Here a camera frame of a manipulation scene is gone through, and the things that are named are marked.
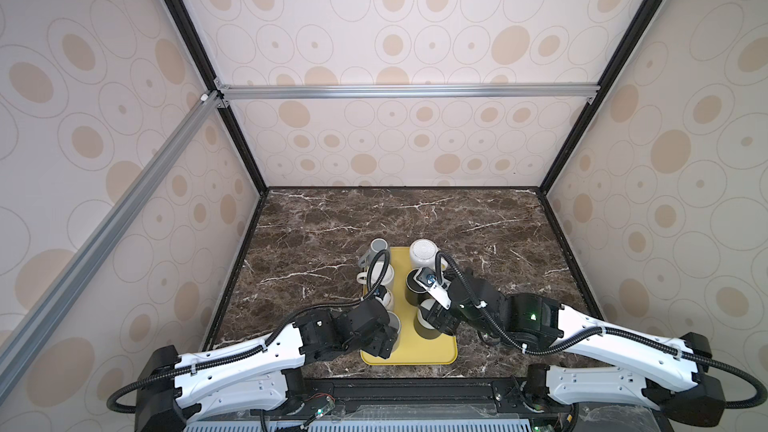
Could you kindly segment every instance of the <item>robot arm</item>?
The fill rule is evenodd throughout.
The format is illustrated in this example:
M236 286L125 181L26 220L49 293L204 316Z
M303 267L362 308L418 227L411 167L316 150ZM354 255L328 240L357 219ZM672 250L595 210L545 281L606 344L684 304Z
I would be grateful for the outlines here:
M571 352L613 364L609 368L566 369L546 364L528 368L523 387L530 408L554 404L611 402L661 410L668 418L697 427L714 427L725 408L750 408L768 394L757 379L712 360L709 342L699 334L664 338L592 318L536 294L505 295L488 281L462 272L450 256L435 247L434 268L422 267L417 282L434 301L419 313L434 329L454 334L462 322L524 354L543 356ZM446 278L443 259L450 268ZM720 382L709 367L750 382L756 395L726 402Z
M768 397L762 383L751 375L712 360L703 336L656 337L589 317L540 295L502 294L470 271L462 272L450 256L430 244L434 251L427 263L436 267L424 266L423 260L417 264L413 255L412 262L421 267L417 282L435 299L419 308L421 318L432 328L453 335L461 323L467 323L524 354L567 351L613 365L584 369L529 366L523 387L512 392L521 394L534 412L578 402L636 404L661 410L684 424L714 427L725 408L756 407ZM386 268L389 255L379 254L385 255ZM445 278L443 268L447 269ZM181 356L173 346L158 349L139 380L112 394L108 407L136 414L134 429L141 432L181 432L187 421L243 409L294 411L303 398L292 393L291 382L300 377L297 371L303 365L355 350L389 357L397 332L389 327L384 306L369 300L383 277L379 275L363 300L301 309L287 319L295 319L293 322L284 322L284 327L269 336ZM349 310L330 312L329 307ZM748 381L756 395L726 402L720 382L706 374L709 367ZM138 391L135 407L117 402L132 390ZM305 426L332 407L330 400L321 404Z
M172 345L156 350L139 380L170 369L189 372L138 390L135 429L181 432L187 423L213 415L244 409L273 410L292 399L292 371L356 350L388 358L397 331L389 327L384 306L377 300L366 300L348 312L315 310L303 315L265 347L267 338L265 334L226 348L182 355ZM255 349L259 353L236 359ZM211 360L224 363L199 369ZM293 398L286 409L293 411L301 403L300 398ZM319 409L314 418L327 411Z

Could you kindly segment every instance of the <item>ventilation grille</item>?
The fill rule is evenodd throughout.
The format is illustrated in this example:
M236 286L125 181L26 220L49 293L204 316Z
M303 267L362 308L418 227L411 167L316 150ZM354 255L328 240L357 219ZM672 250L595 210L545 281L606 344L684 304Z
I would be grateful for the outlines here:
M300 422L270 422L269 432ZM185 432L261 432L258 421L206 422L192 424ZM532 432L526 419L392 420L374 424L370 420L344 420L341 424L312 424L308 432Z

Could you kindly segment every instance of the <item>white cup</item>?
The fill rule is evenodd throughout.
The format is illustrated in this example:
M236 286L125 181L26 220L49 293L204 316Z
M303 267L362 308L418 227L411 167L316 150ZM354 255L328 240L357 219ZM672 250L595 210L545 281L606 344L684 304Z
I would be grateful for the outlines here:
M379 275L382 273L382 268L384 268L384 262L377 262L373 265L373 271L371 272L371 285L374 285L377 280L379 280ZM359 284L366 284L366 276L368 275L368 270L364 270L360 272L357 275L357 282ZM386 272L384 273L384 279L382 280L382 283L379 285L384 285L385 287L389 288L389 285L392 283L392 281L395 280L395 269L392 267L391 264L387 265Z
M400 345L400 332L402 331L402 322L400 322L400 317L398 317L395 312L387 313L389 314L389 327L397 329L397 340L395 340L395 344L392 346L392 352L394 352L397 350L397 346Z
M411 257L411 268L429 267L435 269L435 255L440 250L434 242L428 238L420 238L411 244L408 254ZM448 268L448 263L444 258L440 259L442 270Z
M395 296L392 295L392 293L389 291L389 289L387 289L387 287L383 287L383 288L384 290L386 290L386 293L384 294L384 296L379 297L378 295L375 295L374 297L376 297L377 301L382 303L382 305L388 312L391 312L395 310Z

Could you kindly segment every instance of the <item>yellow tray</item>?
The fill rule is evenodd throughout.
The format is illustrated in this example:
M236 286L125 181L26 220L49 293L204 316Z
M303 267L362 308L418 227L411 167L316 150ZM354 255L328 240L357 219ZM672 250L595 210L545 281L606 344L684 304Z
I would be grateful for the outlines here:
M395 312L402 322L400 343L397 350L388 359L374 357L360 351L362 360L368 365L447 365L452 364L458 356L456 337L441 335L427 340L422 338L413 328L416 318L416 307L406 300L406 278L411 271L411 258L408 247L392 247L390 260L395 269L395 280L387 288L394 294Z

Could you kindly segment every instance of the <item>white mug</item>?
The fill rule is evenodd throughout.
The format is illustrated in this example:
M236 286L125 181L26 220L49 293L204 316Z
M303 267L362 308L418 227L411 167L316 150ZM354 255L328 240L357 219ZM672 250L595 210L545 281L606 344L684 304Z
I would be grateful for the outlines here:
M377 262L373 265L373 271L371 272L371 285L374 285L377 280L379 280L379 275L382 273L382 268L384 267L384 262ZM357 275L357 282L359 284L366 284L366 277L368 275L368 270L364 270L360 272ZM389 285L392 283L392 281L395 280L395 269L392 267L391 264L387 265L386 272L384 273L384 279L382 280L382 283L379 285L384 285L385 287L389 288Z
M392 295L392 293L386 287L384 287L384 289L386 290L384 296L376 297L376 300L381 302L388 312L392 312L395 310L395 296Z
M429 267L435 268L435 255L440 250L434 242L428 238L420 238L411 244L408 254L411 256L411 268ZM448 263L444 258L440 259L442 270L448 268Z

